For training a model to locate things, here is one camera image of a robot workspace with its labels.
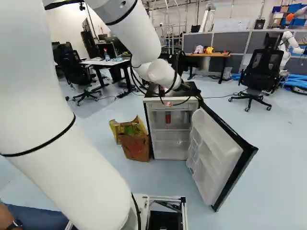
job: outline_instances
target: gray partition wall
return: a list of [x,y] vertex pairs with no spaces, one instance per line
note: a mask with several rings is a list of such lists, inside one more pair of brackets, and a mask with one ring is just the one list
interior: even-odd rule
[[[252,30],[239,32],[207,32],[184,34],[183,51],[192,53],[197,45],[213,46],[215,50],[230,50],[233,54],[228,59],[226,66],[233,67],[232,73],[239,73],[244,57],[250,56],[255,49],[264,48],[266,33],[280,34],[287,30]],[[307,30],[291,31],[300,45],[307,37]],[[307,57],[292,56],[285,66],[290,73],[307,75]],[[210,58],[209,72],[220,72],[222,61],[219,57]]]
[[296,32],[294,37],[299,44],[304,44],[304,43],[307,44],[306,39],[304,39],[304,37],[306,36],[307,36],[307,32]]
[[211,46],[212,34],[187,34],[183,39],[183,52],[193,53],[196,46]]
[[229,50],[243,54],[248,41],[249,32],[214,33],[213,47],[217,51]]
[[[243,55],[233,55],[227,58],[226,67],[232,67],[232,73],[239,73]],[[210,59],[209,71],[210,72],[221,72],[223,60],[222,57],[215,57]]]
[[250,40],[248,43],[248,50],[246,53],[252,54],[255,49],[263,49],[264,48],[264,38],[266,33],[270,35],[280,34],[280,31],[253,31],[250,36]]

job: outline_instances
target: mini fridge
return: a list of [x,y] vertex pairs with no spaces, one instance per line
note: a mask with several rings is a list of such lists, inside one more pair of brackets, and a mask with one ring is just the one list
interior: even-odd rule
[[[186,83],[196,87],[194,82]],[[154,91],[157,86],[151,84],[143,99],[152,157],[185,160],[205,205],[218,211],[258,148],[191,91],[172,92],[162,98],[164,104],[152,95]]]

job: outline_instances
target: wristwatch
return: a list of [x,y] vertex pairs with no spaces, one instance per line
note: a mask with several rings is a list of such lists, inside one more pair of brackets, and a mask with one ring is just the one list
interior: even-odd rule
[[13,223],[10,226],[8,226],[6,230],[12,230],[16,228],[23,229],[23,223],[18,219],[14,220]]

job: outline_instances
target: fridge door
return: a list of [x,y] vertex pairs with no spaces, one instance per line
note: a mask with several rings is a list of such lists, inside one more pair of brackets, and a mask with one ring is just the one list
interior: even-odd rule
[[257,150],[200,102],[192,115],[187,167],[206,205],[218,211]]

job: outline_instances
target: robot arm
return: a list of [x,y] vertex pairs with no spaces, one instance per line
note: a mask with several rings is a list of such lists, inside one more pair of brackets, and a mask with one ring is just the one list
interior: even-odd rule
[[303,16],[307,14],[307,6],[299,9],[297,12],[295,13],[290,13],[287,15],[286,17],[286,25],[290,25],[291,21],[295,18],[295,17],[299,17],[299,16]]
[[293,48],[293,53],[295,54],[307,54],[307,50],[301,49],[294,38],[293,34],[290,31],[286,31],[283,33],[282,40],[278,46],[279,50],[283,51],[283,59],[281,62],[281,69],[284,69],[286,63],[289,61],[291,57],[291,53],[287,52],[286,50],[286,43],[289,44],[289,48]]
[[304,49],[301,49],[290,31],[283,33],[282,43],[288,42],[289,46],[293,48],[293,53],[295,54],[306,54]]
[[[170,88],[175,71],[162,59],[159,37],[140,0],[86,0],[132,53],[134,70],[146,81]],[[173,89],[181,85],[177,75]]]
[[[157,59],[160,42],[139,0],[87,2],[131,51],[132,64],[142,78],[166,88],[173,83],[175,72]],[[122,229],[133,208],[130,189],[87,140],[61,93],[42,1],[10,0],[4,7],[0,155],[78,229]],[[180,83],[178,76],[174,89]]]

